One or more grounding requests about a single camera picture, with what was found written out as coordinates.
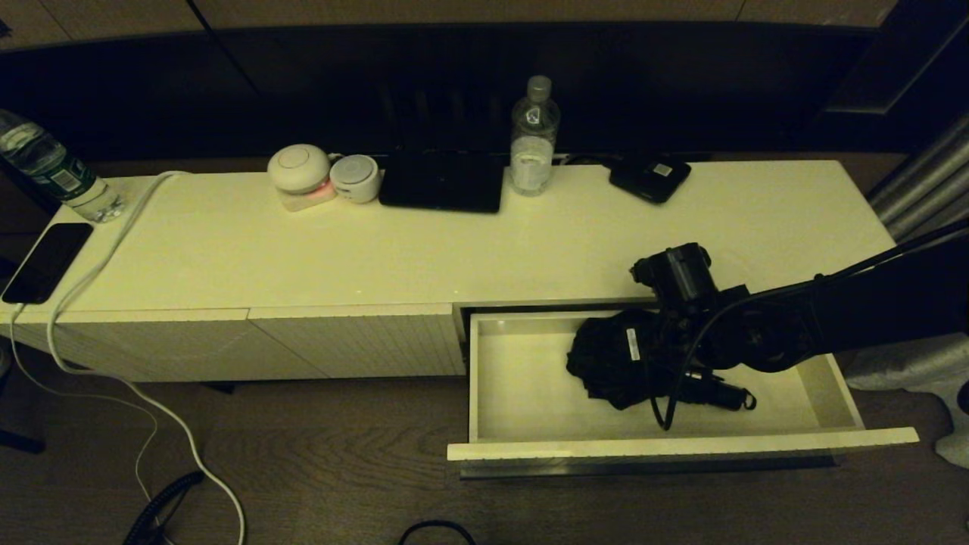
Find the black umbrella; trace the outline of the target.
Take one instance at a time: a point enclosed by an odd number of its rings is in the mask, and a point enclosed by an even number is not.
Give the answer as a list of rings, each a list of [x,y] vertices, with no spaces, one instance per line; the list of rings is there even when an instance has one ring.
[[[651,372],[639,360],[634,331],[621,332],[617,314],[589,318],[581,324],[567,354],[568,373],[581,379],[588,397],[608,401],[615,410],[668,397],[674,392],[675,372]],[[695,363],[685,370],[678,401],[731,411],[757,407],[747,389],[730,385]]]

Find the white cabinet drawer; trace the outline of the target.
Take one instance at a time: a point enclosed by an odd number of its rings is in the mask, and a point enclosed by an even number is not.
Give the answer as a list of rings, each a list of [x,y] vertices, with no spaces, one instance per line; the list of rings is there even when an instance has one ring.
[[[764,375],[724,373],[758,406],[681,404],[671,431],[648,403],[619,411],[566,369],[579,326],[606,308],[473,313],[469,438],[447,448],[464,479],[828,468],[837,457],[918,442],[914,428],[866,428],[837,362],[814,357]]]

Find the white low cabinet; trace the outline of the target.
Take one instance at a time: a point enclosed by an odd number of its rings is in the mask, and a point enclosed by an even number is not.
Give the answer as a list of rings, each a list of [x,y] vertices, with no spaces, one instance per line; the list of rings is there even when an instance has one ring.
[[[653,206],[603,167],[556,168],[543,195],[505,189],[495,214],[344,199],[300,213],[264,173],[160,184],[103,272],[64,313],[451,304],[602,307],[650,296],[630,266],[681,244],[721,288],[834,273],[894,242],[833,160],[698,163]]]

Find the small black labelled router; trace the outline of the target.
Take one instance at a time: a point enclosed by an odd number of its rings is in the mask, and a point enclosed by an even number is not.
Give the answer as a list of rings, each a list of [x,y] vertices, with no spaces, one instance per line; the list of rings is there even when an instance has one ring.
[[[663,156],[623,157],[609,166],[609,182],[652,204],[667,203],[691,176],[688,163]]]

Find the clear plastic water bottle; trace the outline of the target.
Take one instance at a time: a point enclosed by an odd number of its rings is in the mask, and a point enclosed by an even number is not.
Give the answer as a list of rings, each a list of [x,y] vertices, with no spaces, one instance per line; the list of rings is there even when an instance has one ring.
[[[538,196],[553,175],[553,155],[561,123],[558,104],[551,98],[553,81],[529,77],[526,93],[511,114],[511,183],[524,196]]]

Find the black flat rectangular device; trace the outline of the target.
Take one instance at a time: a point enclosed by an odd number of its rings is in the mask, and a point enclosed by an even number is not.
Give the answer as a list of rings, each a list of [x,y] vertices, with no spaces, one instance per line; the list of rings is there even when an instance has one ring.
[[[488,153],[398,152],[385,162],[383,206],[498,213],[504,165]]]

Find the white ribbed cabinet door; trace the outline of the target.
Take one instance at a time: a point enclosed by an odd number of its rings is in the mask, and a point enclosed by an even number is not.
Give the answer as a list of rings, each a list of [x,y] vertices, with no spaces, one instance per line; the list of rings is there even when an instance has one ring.
[[[325,377],[467,373],[451,304],[267,307],[248,318]]]
[[[53,341],[66,363],[135,382],[326,378],[248,314],[245,308],[64,313]]]

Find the small white round speaker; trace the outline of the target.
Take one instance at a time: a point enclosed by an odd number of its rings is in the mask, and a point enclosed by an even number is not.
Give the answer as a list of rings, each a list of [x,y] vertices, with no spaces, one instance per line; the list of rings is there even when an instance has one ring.
[[[329,175],[336,193],[355,204],[376,200],[383,182],[383,173],[376,160],[363,154],[336,160]]]

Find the white base with pink light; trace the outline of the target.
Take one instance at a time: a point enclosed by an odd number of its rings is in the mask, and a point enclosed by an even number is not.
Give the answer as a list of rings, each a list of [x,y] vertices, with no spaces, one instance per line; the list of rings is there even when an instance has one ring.
[[[319,187],[306,193],[295,194],[276,189],[276,195],[284,210],[289,213],[300,213],[302,210],[322,206],[322,204],[335,200],[337,192],[331,182],[324,182]]]

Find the white dome shaped device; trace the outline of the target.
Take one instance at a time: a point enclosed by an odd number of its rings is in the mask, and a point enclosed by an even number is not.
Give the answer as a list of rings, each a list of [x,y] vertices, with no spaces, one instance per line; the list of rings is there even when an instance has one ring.
[[[277,190],[304,195],[329,182],[330,158],[315,145],[289,145],[270,158],[266,172]]]

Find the black smartphone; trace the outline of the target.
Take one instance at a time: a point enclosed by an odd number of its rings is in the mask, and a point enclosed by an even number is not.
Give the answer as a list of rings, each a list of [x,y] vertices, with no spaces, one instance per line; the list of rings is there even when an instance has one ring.
[[[2,294],[7,304],[45,303],[86,245],[94,227],[86,222],[53,224],[39,238]]]

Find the green label water bottle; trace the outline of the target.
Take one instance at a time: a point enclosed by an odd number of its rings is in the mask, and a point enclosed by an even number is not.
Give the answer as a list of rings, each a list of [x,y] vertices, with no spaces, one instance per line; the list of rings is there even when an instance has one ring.
[[[121,215],[125,201],[51,133],[0,108],[0,156],[38,189],[84,220],[104,223]]]

